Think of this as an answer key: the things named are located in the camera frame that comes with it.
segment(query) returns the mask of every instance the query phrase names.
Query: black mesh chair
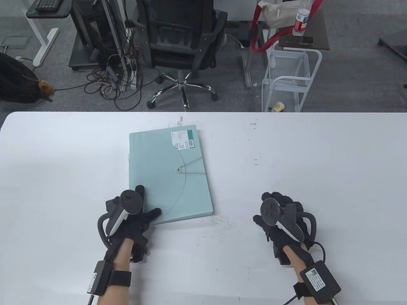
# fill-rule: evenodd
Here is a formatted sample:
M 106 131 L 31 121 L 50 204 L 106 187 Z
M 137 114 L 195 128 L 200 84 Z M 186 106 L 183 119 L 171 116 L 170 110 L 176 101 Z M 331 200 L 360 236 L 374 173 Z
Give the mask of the black mesh chair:
M 199 70 L 216 66 L 215 53 L 224 36 L 228 14 L 213 9 L 213 0 L 136 0 L 136 15 L 132 26 L 138 31 L 142 56 L 147 66 L 175 68 L 178 77 L 162 73 L 156 78 L 161 84 L 170 80 L 172 85 L 156 92 L 147 107 L 153 109 L 158 96 L 174 88 L 181 92 L 186 111 L 189 102 L 185 87 L 198 87 L 216 91 L 207 84 L 189 82 Z

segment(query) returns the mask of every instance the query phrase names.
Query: red strap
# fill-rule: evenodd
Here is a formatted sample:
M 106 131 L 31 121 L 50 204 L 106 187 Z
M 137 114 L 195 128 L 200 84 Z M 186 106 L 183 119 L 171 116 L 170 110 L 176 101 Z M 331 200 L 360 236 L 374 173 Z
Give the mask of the red strap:
M 310 18 L 312 18 L 314 16 L 314 14 L 319 9 L 319 7 L 323 3 L 323 1 L 324 0 L 315 0 L 314 1 L 314 4 L 312 5 L 312 8 L 311 8 L 310 16 L 309 16 Z M 255 35 L 253 35 L 253 37 L 250 41 L 250 47 L 252 48 L 254 53 L 264 52 L 265 50 L 270 48 L 278 40 L 278 38 L 280 38 L 281 36 L 287 35 L 287 34 L 291 34 L 293 32 L 293 28 L 294 28 L 293 26 L 291 26 L 289 28 L 286 28 L 284 30 L 277 32 L 272 37 L 270 37 L 270 39 L 263 45 L 263 47 L 261 49 L 258 49 L 258 48 L 256 48 L 257 33 L 258 33 L 257 21 L 260 17 L 260 14 L 261 14 L 261 7 L 257 5 L 256 10 L 254 11 L 253 20 L 250 24 L 250 29 L 255 29 L 254 32 L 256 33 Z

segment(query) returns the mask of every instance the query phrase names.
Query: plastic water bottle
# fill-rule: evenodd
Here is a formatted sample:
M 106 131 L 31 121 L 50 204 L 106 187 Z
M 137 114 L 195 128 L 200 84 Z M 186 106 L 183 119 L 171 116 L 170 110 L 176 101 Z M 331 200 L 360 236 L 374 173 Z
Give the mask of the plastic water bottle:
M 313 0 L 302 0 L 293 29 L 294 36 L 303 36 L 309 20 Z

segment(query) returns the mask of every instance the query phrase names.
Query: folder string closure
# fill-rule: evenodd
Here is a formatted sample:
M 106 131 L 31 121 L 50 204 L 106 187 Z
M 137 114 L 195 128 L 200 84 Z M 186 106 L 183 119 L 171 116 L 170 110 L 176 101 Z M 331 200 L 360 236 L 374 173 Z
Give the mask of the folder string closure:
M 186 171 L 186 167 L 188 165 L 191 165 L 192 163 L 195 163 L 195 162 L 199 161 L 200 159 L 202 159 L 202 157 L 192 160 L 191 162 L 185 163 L 183 166 L 180 166 L 180 167 L 176 168 L 175 170 L 177 171 L 177 173 L 185 174 L 185 175 L 206 175 L 206 173 L 204 173 L 204 172 L 187 172 Z

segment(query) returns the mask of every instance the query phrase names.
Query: folder label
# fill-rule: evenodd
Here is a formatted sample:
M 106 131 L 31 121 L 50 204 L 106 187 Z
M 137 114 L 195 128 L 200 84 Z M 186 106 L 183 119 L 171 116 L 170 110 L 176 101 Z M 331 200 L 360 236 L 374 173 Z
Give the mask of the folder label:
M 194 148 L 194 136 L 192 130 L 182 130 L 171 132 L 173 145 L 177 150 Z

